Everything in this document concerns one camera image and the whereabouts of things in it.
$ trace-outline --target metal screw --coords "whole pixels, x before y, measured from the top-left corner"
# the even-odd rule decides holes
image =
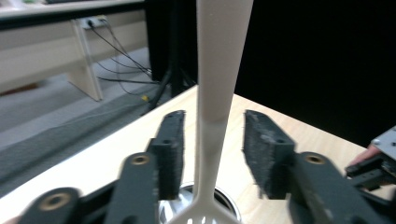
[[[134,157],[134,158],[132,158],[132,161],[131,161],[131,163],[133,165],[143,165],[148,162],[149,162],[149,157],[145,156],[145,155]]]
[[[314,163],[316,165],[322,165],[325,163],[325,160],[323,160],[323,158],[321,158],[320,156],[316,156],[316,155],[307,155],[305,157],[305,160],[310,163]]]
[[[40,210],[42,211],[51,211],[58,209],[65,204],[69,203],[70,195],[65,192],[52,194],[47,196],[39,205]]]
[[[379,146],[381,144],[381,141],[379,141],[379,139],[374,139],[372,143],[376,146]]]

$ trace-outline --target silver bowl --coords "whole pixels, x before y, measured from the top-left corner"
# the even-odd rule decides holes
[[[180,213],[184,208],[189,206],[193,199],[192,194],[193,182],[184,183],[180,186],[178,198],[173,201],[160,201],[160,223],[166,224],[176,214]],[[235,215],[238,221],[242,221],[238,207],[233,200],[223,190],[215,187],[214,193],[215,199],[228,209],[233,215]]]

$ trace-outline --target black curtain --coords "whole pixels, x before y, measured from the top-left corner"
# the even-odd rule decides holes
[[[170,21],[172,7],[178,3],[177,17],[180,18],[177,29],[181,48],[178,56],[180,69],[193,80],[197,79],[197,34],[195,0],[146,0],[145,13],[148,29],[148,48],[153,79],[162,80],[169,67],[170,57]]]
[[[396,125],[395,44],[394,0],[255,1],[235,92],[366,147]]]

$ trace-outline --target black cable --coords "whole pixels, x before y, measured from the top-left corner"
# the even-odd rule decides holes
[[[104,37],[102,37],[99,33],[97,33],[97,31],[94,29],[93,25],[91,26],[91,29],[92,29],[92,31],[93,31],[96,35],[98,35],[101,39],[103,39],[105,42],[107,42],[108,45],[110,45],[110,46],[111,46],[113,49],[115,49],[117,52],[121,53],[123,56],[127,57],[129,60],[131,60],[132,62],[134,62],[134,64],[136,64],[136,66],[138,67],[138,69],[139,69],[140,71],[144,72],[148,77],[151,78],[151,74],[150,74],[151,70],[149,70],[149,69],[143,67],[140,63],[138,63],[138,62],[135,61],[131,56],[129,56],[128,53],[125,53],[125,52],[121,51],[120,49],[118,49],[118,48],[115,46],[115,44],[111,44],[108,40],[106,40],[106,39],[105,39]],[[119,41],[117,40],[117,38],[114,36],[114,33],[111,33],[111,34],[112,34],[112,36],[113,36],[113,39],[114,39],[116,42],[119,42]]]
[[[133,81],[127,79],[113,79],[113,78],[106,78],[106,77],[98,77],[99,79],[105,81],[113,81],[113,82],[130,82],[130,83],[137,83],[137,84],[150,84],[150,85],[158,85],[158,82],[146,82],[146,81]]]
[[[105,70],[107,70],[108,72],[111,72],[111,73],[118,73],[118,74],[134,74],[134,73],[141,73],[141,71],[132,71],[132,72],[116,72],[116,71],[113,71],[113,70],[111,70],[111,69],[108,69],[108,68],[106,68],[106,67],[104,67],[101,63],[99,63],[99,62],[96,62],[99,66],[101,66],[103,69],[105,69]]]
[[[151,73],[151,70],[150,70],[150,69],[147,69],[146,67],[144,67],[143,65],[141,65],[140,63],[138,63],[137,61],[135,61],[134,59],[132,59],[132,58],[129,56],[128,51],[122,46],[122,44],[120,43],[120,41],[119,41],[119,40],[116,38],[116,36],[114,35],[113,29],[111,28],[110,23],[109,23],[107,20],[101,20],[101,21],[103,21],[103,22],[105,23],[105,26],[106,26],[107,30],[111,33],[111,35],[113,36],[113,38],[117,41],[118,45],[119,45],[120,48],[123,50],[123,52],[124,52],[126,55],[128,55],[128,58],[129,58],[132,62],[134,62],[134,64],[135,64],[138,68],[141,68],[141,69],[146,70],[146,71],[148,71],[148,72]]]
[[[130,66],[130,65],[126,65],[126,64],[123,64],[123,63],[120,63],[120,62],[117,62],[116,60],[114,60],[113,58],[110,58],[113,62],[115,62],[115,63],[118,63],[118,64],[120,64],[120,65],[122,65],[122,66],[124,66],[124,67],[128,67],[128,68],[135,68],[135,69],[140,69],[139,67],[133,67],[133,66]]]
[[[102,21],[105,21],[105,24],[106,24],[106,27],[107,27],[107,26],[108,26],[108,21],[106,21],[106,20],[102,20]],[[119,50],[119,49],[116,47],[117,44],[118,44],[118,45],[120,45],[120,47],[122,48],[122,50],[125,50],[125,49],[122,47],[122,45],[120,44],[120,41],[118,41],[118,39],[115,37],[115,35],[114,35],[114,33],[113,33],[113,31],[111,30],[110,27],[107,27],[107,29],[109,30],[109,32],[111,33],[111,35],[112,35],[112,37],[113,37],[113,42],[114,42],[113,44],[111,44],[108,40],[106,40],[104,37],[102,37],[99,33],[96,32],[96,30],[95,30],[95,28],[94,28],[94,26],[93,26],[93,24],[92,24],[91,21],[88,21],[88,25],[91,27],[92,31],[93,31],[94,33],[96,33],[96,35],[98,35],[100,38],[102,38],[104,41],[106,41],[107,44],[110,45],[110,46],[115,50],[115,58],[116,58],[116,60],[113,60],[113,59],[112,59],[112,60],[116,63],[116,66],[117,66],[117,67],[116,67],[116,70],[117,70],[117,71],[111,71],[111,70],[109,70],[109,69],[104,68],[101,64],[99,64],[99,63],[98,63],[98,64],[99,64],[100,66],[102,66],[105,70],[107,70],[107,71],[109,71],[109,72],[115,73],[115,74],[117,75],[117,79],[110,79],[110,78],[99,77],[100,79],[106,80],[106,81],[117,81],[117,82],[119,82],[120,87],[122,88],[122,90],[125,91],[125,92],[128,93],[128,94],[131,94],[131,95],[139,95],[139,94],[141,94],[141,93],[133,93],[133,92],[127,91],[127,90],[124,88],[124,86],[122,85],[121,82],[142,83],[142,84],[158,84],[158,83],[155,83],[155,82],[140,82],[140,81],[131,81],[131,80],[123,80],[123,79],[120,79],[120,74],[121,74],[121,72],[119,71],[120,62],[119,62],[119,55],[118,55],[118,52],[121,53],[122,55],[124,55],[125,57],[127,57],[128,59],[130,59],[131,61],[133,61],[133,62],[136,64],[136,66],[138,66],[137,69],[139,69],[141,72],[144,72],[144,73],[145,73],[146,75],[148,75],[149,77],[151,77],[150,74],[148,74],[148,71],[150,71],[150,70],[147,69],[147,68],[145,68],[145,67],[143,67],[140,63],[138,63],[138,62],[136,62],[134,59],[132,59],[131,56],[129,56],[127,52],[122,52],[121,50]]]

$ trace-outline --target power strip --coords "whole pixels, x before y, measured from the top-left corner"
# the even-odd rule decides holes
[[[89,25],[89,22],[92,23],[94,28],[106,26],[107,17],[105,15],[100,15],[100,16],[81,18],[78,20],[81,28],[86,30],[91,30],[91,26]]]

